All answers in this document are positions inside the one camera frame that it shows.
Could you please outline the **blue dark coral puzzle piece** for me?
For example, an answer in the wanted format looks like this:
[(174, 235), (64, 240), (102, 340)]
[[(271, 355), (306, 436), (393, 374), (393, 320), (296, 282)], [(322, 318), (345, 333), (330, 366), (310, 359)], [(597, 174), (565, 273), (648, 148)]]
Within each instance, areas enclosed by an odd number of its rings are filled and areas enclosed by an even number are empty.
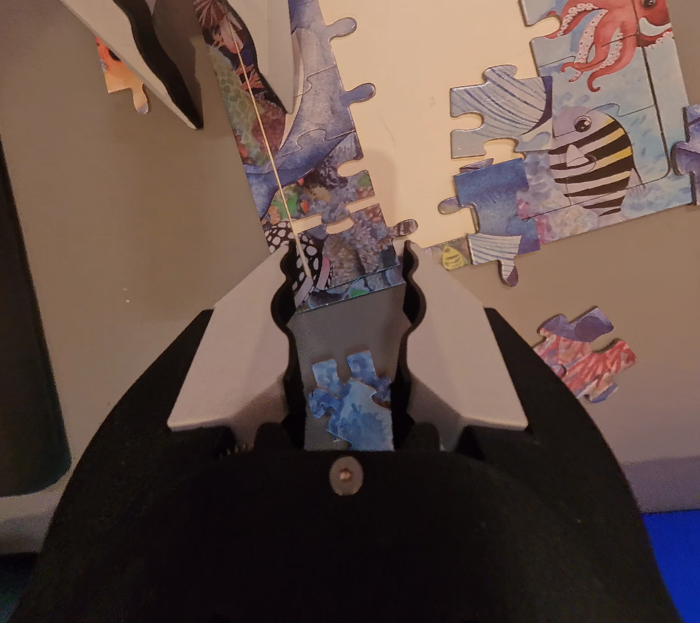
[(361, 171), (349, 177), (337, 175), (333, 169), (318, 168), (304, 178), (286, 186), (274, 201), (281, 208), (281, 218), (302, 220), (320, 215), (324, 225), (339, 223), (349, 216), (347, 206), (374, 196), (369, 172)]

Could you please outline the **light blue anemone puzzle piece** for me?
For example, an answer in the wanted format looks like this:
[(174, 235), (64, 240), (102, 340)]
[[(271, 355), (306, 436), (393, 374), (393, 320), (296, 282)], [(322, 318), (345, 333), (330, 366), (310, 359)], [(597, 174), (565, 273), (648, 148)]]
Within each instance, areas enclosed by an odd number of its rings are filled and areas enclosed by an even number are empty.
[(392, 452), (390, 378), (377, 375), (369, 350), (348, 355), (346, 362), (351, 371), (346, 383), (334, 359), (311, 366), (316, 381), (308, 397), (312, 417), (328, 417), (328, 433), (353, 450)]

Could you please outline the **lavender coral puzzle piece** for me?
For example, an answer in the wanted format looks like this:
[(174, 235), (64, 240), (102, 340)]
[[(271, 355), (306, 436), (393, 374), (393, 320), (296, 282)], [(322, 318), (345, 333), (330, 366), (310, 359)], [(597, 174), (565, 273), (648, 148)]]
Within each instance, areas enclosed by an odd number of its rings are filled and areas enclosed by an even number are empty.
[(388, 226), (379, 204), (350, 215), (353, 226), (340, 233), (329, 234), (323, 245), (323, 256), (331, 264), (328, 287), (351, 283), (398, 264), (394, 239), (408, 236), (418, 228), (416, 220), (408, 219)]

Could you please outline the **red coral purple puzzle piece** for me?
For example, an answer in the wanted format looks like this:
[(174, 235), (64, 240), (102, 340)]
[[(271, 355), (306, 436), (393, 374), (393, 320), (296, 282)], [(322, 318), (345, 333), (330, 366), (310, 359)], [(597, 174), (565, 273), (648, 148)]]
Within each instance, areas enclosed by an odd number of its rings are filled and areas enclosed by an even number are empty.
[(559, 314), (538, 328), (542, 341), (533, 349), (576, 398), (600, 403), (617, 390), (617, 374), (637, 363), (635, 353), (623, 340), (615, 340), (600, 351), (592, 348), (595, 340), (613, 330), (598, 306), (572, 321)]

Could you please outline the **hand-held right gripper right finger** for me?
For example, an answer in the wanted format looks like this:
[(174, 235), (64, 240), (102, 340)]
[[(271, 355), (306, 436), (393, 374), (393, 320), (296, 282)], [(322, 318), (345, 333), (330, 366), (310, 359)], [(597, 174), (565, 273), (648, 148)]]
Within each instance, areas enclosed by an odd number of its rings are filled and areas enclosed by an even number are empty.
[(528, 421), (482, 303), (407, 240), (403, 249), (403, 312), (393, 381), (393, 443), (408, 444), (411, 429), (428, 423), (437, 445), (453, 451), (463, 429), (521, 431)]

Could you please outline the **purple white sail puzzle piece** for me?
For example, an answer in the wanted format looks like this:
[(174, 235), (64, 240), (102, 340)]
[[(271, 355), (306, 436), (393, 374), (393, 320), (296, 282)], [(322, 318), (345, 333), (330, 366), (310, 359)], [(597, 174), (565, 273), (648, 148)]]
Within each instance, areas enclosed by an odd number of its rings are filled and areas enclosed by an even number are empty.
[(302, 94), (299, 110), (279, 151), (276, 161), (293, 163), (293, 154), (308, 151), (325, 140), (342, 138), (355, 130), (349, 109), (354, 102), (371, 99), (375, 87), (371, 83), (347, 92), (337, 68), (328, 68), (308, 78), (310, 88)]

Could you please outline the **orange print puzzle piece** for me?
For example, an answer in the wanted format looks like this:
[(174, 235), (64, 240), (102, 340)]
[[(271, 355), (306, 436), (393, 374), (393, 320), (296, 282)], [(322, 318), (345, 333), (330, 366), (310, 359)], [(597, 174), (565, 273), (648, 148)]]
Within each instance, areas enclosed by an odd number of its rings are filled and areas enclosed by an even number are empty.
[(102, 41), (95, 35), (95, 42), (100, 56), (101, 69), (108, 93), (129, 90), (135, 110), (140, 115), (149, 112), (148, 97), (145, 93), (144, 82)]

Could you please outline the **lavender white whale puzzle piece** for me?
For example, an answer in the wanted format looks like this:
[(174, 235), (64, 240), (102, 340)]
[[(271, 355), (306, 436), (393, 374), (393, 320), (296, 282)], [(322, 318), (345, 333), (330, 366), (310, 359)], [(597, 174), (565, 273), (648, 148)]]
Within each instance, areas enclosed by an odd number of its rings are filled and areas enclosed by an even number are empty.
[(352, 17), (344, 17), (327, 25), (320, 16), (295, 28), (293, 35), (300, 45), (303, 92), (310, 88), (310, 76), (337, 66), (331, 40), (352, 34), (356, 27), (356, 20)]

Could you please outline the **sea print puzzle board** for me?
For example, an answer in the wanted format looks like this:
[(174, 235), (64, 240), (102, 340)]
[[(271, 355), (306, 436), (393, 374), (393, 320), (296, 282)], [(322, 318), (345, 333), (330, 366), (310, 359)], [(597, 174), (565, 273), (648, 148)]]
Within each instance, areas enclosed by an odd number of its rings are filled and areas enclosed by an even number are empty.
[[(375, 93), (350, 105), (353, 132), (296, 152), (293, 163), (278, 163), (276, 154), (304, 93), (296, 37), (291, 33), (293, 111), (285, 112), (259, 74), (251, 35), (228, 1), (192, 0), (192, 4), (269, 250), (294, 245), (297, 239), (304, 251), (307, 262), (297, 259), (293, 283), (299, 312), (403, 283), (398, 262), (351, 283), (328, 287), (331, 264), (323, 256), (324, 242), (329, 234), (353, 226), (352, 213), (379, 204), (390, 227), (416, 220), (418, 228), (408, 236), (416, 233), (418, 243), (443, 268), (434, 247), (477, 231), (471, 208), (446, 216), (438, 211), (440, 202), (456, 196), (454, 176), (464, 166), (486, 159), (494, 164), (524, 160), (527, 152), (539, 151), (550, 141), (548, 122), (543, 131), (519, 140), (486, 142), (484, 156), (451, 157), (451, 132), (477, 128), (482, 118), (473, 113), (452, 117), (450, 88), (482, 84), (488, 67), (502, 65), (516, 66), (518, 79), (539, 77), (530, 42), (553, 32), (558, 21), (549, 18), (527, 26), (520, 0), (314, 0), (306, 4), (300, 25), (320, 16), (327, 25), (344, 17), (356, 20), (355, 32), (330, 42), (334, 68), (347, 92), (371, 83)], [(334, 224), (324, 225), (320, 215), (282, 219), (274, 201), (280, 198), (286, 205), (283, 189), (318, 168), (333, 169), (346, 178), (367, 171), (374, 196), (349, 204), (349, 216)], [(498, 266), (497, 261), (490, 262)], [(475, 266), (466, 256), (465, 264), (455, 269), (470, 265)]]

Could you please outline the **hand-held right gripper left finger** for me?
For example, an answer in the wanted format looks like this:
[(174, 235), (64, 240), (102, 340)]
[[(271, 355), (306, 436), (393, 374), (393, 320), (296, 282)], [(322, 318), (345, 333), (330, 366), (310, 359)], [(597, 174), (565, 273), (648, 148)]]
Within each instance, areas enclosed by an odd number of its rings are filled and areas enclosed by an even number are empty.
[(216, 303), (167, 426), (224, 426), (252, 446), (261, 426), (282, 425), (304, 444), (304, 384), (288, 323), (296, 254), (282, 246)]

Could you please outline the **blue plastic bin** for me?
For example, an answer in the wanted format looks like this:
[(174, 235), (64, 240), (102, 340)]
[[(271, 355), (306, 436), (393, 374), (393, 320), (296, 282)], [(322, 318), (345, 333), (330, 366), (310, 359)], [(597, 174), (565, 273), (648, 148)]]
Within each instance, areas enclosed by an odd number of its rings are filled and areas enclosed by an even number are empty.
[(685, 622), (699, 621), (699, 511), (644, 514), (661, 575)]

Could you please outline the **mottled lavender yellow fish piece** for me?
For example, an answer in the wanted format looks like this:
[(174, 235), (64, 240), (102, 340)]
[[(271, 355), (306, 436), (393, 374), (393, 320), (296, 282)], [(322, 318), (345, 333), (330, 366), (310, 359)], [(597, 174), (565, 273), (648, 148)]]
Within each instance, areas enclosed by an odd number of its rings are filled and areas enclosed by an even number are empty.
[(527, 152), (523, 164), (528, 188), (519, 193), (517, 207), (520, 218), (528, 220), (551, 211), (556, 202), (547, 151)]

